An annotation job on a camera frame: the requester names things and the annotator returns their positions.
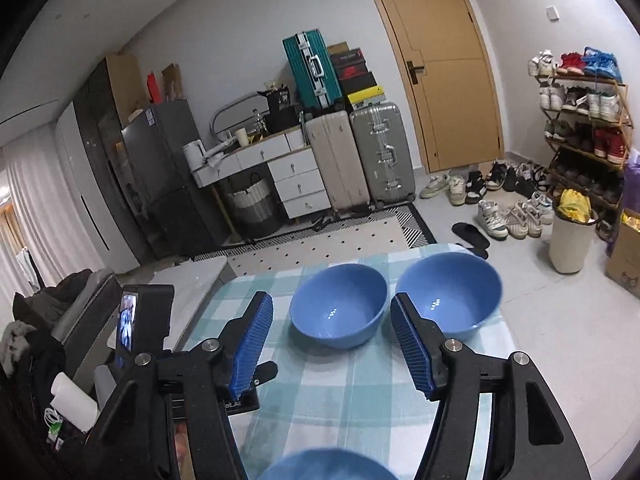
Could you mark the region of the woven laundry basket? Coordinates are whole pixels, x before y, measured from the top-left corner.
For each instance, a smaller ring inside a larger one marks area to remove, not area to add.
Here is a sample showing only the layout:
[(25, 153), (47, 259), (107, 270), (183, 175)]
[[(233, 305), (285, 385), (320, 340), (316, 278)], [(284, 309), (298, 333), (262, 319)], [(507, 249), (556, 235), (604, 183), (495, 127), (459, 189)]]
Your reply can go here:
[(234, 220), (246, 238), (262, 238), (277, 232), (282, 224), (276, 193), (267, 178), (257, 172), (250, 185), (228, 195)]

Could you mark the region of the black refrigerator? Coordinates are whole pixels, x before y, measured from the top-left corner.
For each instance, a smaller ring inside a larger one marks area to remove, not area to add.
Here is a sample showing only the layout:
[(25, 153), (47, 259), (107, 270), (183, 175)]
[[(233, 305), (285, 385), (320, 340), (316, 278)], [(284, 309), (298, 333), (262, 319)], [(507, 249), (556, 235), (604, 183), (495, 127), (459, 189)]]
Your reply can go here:
[(199, 138), (185, 100), (147, 107), (122, 132), (142, 204), (171, 251), (183, 257), (214, 252), (230, 234), (213, 193), (198, 186), (183, 153)]

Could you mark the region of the patterned floor rug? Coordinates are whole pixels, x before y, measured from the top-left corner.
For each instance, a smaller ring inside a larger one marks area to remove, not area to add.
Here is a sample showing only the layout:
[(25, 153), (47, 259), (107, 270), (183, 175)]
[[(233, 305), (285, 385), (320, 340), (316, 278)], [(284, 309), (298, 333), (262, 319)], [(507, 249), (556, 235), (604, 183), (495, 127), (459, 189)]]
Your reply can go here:
[(342, 220), (323, 217), (306, 228), (201, 255), (189, 264), (202, 275), (247, 276), (356, 261), (435, 242), (420, 212), (405, 204)]

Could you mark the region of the wooden shoe rack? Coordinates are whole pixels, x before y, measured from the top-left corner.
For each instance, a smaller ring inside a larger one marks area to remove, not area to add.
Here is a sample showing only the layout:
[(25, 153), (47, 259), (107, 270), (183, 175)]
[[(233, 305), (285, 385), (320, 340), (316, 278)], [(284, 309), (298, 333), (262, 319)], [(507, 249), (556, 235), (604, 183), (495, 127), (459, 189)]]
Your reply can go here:
[(634, 121), (628, 86), (576, 73), (536, 75), (546, 118), (544, 142), (552, 149), (547, 193), (567, 188), (589, 198), (598, 216), (620, 210)]

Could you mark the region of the white paper roll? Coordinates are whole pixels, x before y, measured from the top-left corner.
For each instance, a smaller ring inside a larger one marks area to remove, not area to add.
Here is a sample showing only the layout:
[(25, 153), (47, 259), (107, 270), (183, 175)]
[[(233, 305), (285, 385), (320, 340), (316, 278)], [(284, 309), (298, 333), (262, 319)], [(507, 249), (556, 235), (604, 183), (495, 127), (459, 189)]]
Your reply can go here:
[(93, 428), (100, 414), (98, 404), (65, 373), (55, 376), (50, 391), (51, 408), (84, 434)]

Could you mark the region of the stack of shoe boxes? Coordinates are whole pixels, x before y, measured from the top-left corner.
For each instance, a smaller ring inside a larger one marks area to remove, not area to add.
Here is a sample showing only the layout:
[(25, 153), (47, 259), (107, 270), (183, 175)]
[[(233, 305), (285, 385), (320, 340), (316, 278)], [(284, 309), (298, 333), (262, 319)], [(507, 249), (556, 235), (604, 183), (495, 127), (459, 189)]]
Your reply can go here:
[(338, 84), (345, 101), (345, 110), (351, 112), (351, 94), (374, 88), (378, 85), (373, 73), (368, 69), (366, 57), (360, 48), (351, 49), (346, 42), (328, 47)]

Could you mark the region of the beige suitcase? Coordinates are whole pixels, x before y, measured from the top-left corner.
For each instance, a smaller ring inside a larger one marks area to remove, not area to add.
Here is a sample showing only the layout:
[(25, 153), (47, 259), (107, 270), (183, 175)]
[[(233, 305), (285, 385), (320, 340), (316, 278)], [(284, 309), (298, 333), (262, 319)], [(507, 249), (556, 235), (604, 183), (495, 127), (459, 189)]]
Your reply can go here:
[(331, 207), (364, 208), (370, 194), (349, 118), (344, 110), (304, 122)]

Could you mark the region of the cardboard box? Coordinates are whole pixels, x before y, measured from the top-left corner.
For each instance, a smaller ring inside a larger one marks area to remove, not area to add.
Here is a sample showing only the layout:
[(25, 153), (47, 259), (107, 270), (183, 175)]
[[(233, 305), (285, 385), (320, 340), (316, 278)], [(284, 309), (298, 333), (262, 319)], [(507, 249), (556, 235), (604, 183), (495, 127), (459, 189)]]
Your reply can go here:
[(635, 297), (640, 297), (639, 214), (625, 208), (605, 274)]

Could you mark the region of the blue bowl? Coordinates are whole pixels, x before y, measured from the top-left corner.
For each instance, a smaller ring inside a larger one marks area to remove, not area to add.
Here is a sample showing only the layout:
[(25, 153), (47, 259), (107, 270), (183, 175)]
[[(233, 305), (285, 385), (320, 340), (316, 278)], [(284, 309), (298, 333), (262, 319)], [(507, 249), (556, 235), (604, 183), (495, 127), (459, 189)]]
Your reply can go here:
[(346, 448), (311, 448), (281, 458), (258, 479), (396, 480), (397, 477), (376, 460)]
[(356, 348), (378, 330), (388, 298), (384, 276), (361, 263), (330, 266), (298, 286), (290, 303), (294, 328), (335, 350)]
[(416, 262), (399, 278), (421, 318), (448, 338), (471, 339), (500, 304), (501, 278), (486, 260), (468, 252), (441, 252)]

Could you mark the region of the teal plaid tablecloth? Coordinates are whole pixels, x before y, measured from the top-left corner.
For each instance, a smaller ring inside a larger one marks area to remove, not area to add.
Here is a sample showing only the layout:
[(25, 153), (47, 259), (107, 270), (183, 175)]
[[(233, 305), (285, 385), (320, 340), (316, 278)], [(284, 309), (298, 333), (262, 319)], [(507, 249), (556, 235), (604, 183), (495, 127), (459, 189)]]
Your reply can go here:
[(255, 292), (273, 299), (273, 322), (262, 359), (277, 377), (258, 389), (260, 407), (230, 422), (247, 475), (255, 479), (284, 456), (307, 448), (349, 448), (413, 478), (437, 406), (414, 388), (390, 322), (362, 346), (336, 351), (293, 330), (288, 307), (296, 289), (320, 266), (234, 276), (218, 286), (186, 340), (186, 348), (217, 336)]

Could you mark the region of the silver suitcase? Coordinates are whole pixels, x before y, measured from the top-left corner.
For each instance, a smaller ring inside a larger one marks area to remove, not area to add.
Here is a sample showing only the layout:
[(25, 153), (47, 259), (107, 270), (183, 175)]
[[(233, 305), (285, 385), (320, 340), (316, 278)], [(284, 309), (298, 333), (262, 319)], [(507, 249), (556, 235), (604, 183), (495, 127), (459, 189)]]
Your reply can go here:
[(398, 106), (373, 104), (353, 110), (349, 120), (374, 206), (412, 202), (416, 181)]

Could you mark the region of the white curtain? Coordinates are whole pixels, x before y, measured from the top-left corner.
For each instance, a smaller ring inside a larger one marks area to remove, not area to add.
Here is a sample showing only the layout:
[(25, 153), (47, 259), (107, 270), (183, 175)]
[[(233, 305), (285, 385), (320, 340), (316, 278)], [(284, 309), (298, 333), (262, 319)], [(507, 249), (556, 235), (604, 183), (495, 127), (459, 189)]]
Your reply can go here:
[(43, 284), (103, 269), (66, 182), (54, 125), (24, 133), (2, 148), (2, 156), (17, 222)]

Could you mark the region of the teal suitcase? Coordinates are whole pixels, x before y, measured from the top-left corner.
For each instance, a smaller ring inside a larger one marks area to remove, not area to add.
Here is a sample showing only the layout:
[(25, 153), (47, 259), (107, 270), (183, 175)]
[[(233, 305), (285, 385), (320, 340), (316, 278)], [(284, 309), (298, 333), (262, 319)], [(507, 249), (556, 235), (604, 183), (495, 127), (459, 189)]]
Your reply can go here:
[(282, 40), (304, 110), (342, 110), (344, 96), (319, 29)]

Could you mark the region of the black slipper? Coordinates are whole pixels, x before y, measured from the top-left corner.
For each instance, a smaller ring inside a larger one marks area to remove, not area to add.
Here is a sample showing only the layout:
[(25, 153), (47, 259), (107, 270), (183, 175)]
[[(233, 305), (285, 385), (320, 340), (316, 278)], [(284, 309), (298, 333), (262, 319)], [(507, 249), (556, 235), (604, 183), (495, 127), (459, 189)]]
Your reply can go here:
[(488, 238), (472, 224), (457, 222), (451, 227), (451, 231), (474, 248), (487, 249), (490, 246)]

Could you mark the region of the wooden door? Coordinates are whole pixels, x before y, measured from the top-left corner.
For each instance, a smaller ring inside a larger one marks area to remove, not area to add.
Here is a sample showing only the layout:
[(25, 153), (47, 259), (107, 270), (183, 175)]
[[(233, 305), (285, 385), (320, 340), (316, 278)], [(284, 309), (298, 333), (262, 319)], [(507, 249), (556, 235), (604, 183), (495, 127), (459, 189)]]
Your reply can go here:
[(420, 159), (435, 171), (503, 156), (488, 52), (469, 0), (374, 0), (392, 45)]

